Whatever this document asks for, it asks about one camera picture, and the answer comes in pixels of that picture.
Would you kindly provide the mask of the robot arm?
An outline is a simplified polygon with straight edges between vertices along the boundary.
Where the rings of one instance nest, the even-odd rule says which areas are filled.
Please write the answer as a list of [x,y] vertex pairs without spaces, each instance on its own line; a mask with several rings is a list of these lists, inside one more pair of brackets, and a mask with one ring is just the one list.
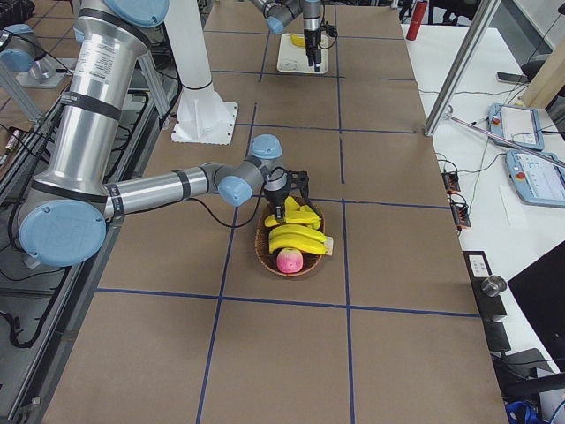
[[274,34],[281,34],[294,19],[302,16],[308,65],[318,72],[321,64],[321,1],[252,0],[251,3],[261,12],[268,29]]
[[76,19],[83,34],[47,169],[33,178],[18,216],[22,249],[54,267],[79,264],[102,247],[109,220],[217,192],[240,206],[282,165],[273,135],[252,141],[235,167],[204,163],[157,177],[105,183],[135,64],[151,47],[148,31],[164,25],[182,94],[176,142],[227,144],[237,105],[214,89],[198,5],[194,1],[85,1]]

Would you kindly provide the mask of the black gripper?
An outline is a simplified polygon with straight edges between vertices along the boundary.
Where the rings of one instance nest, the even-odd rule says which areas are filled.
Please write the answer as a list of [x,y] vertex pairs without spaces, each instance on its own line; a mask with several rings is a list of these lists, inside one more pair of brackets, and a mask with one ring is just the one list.
[[305,48],[308,65],[313,68],[315,72],[320,70],[320,65],[322,62],[321,49],[319,49],[320,44],[320,30],[316,29],[305,29]]
[[266,180],[263,193],[268,202],[275,205],[274,217],[276,221],[285,220],[284,201],[290,193],[288,171],[285,169],[274,169]]

